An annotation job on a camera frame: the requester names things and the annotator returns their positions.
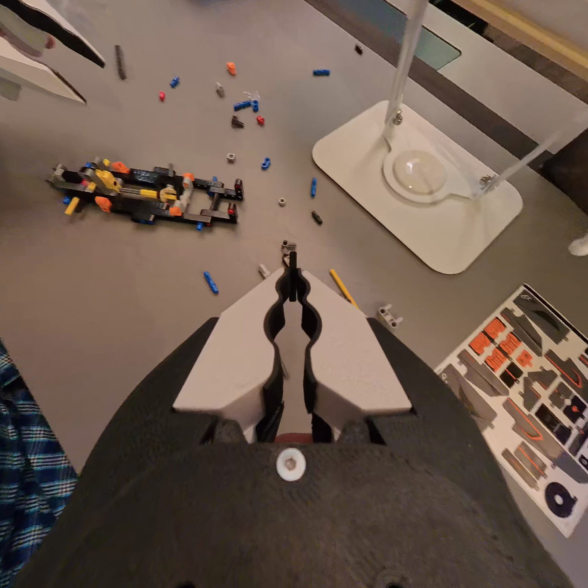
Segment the black lego chassis assembly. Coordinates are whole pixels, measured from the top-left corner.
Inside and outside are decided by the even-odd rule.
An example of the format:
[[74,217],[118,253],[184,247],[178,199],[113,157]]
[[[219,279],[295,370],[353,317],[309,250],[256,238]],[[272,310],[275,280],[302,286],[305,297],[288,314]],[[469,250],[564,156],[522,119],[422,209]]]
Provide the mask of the black lego chassis assembly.
[[47,183],[63,194],[68,216],[95,205],[105,213],[128,215],[137,224],[168,220],[194,224],[199,230],[212,225],[211,217],[188,212],[195,178],[177,174],[172,165],[146,171],[96,158],[77,171],[56,165]]

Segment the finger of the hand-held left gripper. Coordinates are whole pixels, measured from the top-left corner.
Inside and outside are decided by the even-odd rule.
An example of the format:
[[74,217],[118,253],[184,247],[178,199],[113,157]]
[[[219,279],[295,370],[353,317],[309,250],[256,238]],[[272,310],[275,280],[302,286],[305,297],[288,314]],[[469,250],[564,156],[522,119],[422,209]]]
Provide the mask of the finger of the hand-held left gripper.
[[102,55],[47,1],[1,1],[1,7],[27,25],[53,36],[78,55],[105,68]]
[[18,101],[24,87],[87,104],[86,99],[59,72],[29,58],[2,37],[1,98]]

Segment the person's plaid shirt torso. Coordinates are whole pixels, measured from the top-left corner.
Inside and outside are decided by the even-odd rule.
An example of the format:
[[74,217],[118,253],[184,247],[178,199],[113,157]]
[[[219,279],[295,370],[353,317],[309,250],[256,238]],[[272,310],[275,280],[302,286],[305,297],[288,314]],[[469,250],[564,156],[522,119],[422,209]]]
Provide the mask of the person's plaid shirt torso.
[[55,525],[77,473],[1,343],[1,587]]

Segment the yellow lego axle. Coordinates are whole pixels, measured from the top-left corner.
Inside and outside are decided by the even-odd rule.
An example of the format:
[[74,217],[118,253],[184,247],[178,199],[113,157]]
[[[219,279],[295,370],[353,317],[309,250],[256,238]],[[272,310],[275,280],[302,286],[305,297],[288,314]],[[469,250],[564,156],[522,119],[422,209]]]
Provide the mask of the yellow lego axle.
[[329,270],[329,275],[331,276],[331,278],[333,279],[334,283],[336,284],[336,286],[337,286],[338,290],[340,291],[342,297],[347,302],[349,302],[350,305],[354,306],[355,308],[357,308],[359,310],[359,306],[355,302],[355,299],[353,298],[353,296],[349,292],[348,288],[343,283],[343,281],[340,278],[340,276],[338,275],[338,273],[334,269],[330,269]]

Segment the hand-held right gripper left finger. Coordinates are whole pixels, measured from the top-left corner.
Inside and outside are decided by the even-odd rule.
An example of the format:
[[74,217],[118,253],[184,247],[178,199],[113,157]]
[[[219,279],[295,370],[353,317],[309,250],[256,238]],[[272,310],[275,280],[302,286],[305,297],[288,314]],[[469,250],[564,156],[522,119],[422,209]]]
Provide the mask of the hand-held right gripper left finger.
[[233,420],[257,441],[273,442],[284,410],[275,337],[289,296],[288,273],[279,269],[222,312],[173,409]]

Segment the blue red printed sheet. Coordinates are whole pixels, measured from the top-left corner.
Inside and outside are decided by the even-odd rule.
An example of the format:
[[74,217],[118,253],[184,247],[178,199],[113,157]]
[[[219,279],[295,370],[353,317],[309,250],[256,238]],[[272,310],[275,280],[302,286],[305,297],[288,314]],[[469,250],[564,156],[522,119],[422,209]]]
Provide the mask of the blue red printed sheet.
[[569,538],[587,511],[587,337],[523,284],[435,372]]

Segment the black lego liftarm axle tube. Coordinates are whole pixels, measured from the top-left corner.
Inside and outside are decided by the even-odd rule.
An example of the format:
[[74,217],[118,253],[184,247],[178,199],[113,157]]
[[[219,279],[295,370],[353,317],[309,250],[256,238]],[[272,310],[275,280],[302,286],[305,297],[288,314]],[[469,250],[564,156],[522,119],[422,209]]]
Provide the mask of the black lego liftarm axle tube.
[[200,211],[200,216],[207,217],[205,223],[213,224],[238,224],[238,201],[225,194],[215,193],[209,207]]

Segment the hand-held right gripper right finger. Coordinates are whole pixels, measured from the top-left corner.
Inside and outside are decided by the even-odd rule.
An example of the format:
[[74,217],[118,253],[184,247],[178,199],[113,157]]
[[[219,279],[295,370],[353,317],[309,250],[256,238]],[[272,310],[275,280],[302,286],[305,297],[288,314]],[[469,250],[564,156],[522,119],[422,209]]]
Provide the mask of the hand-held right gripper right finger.
[[373,329],[373,320],[307,270],[297,297],[305,349],[303,392],[315,442],[351,421],[409,413],[412,403]]

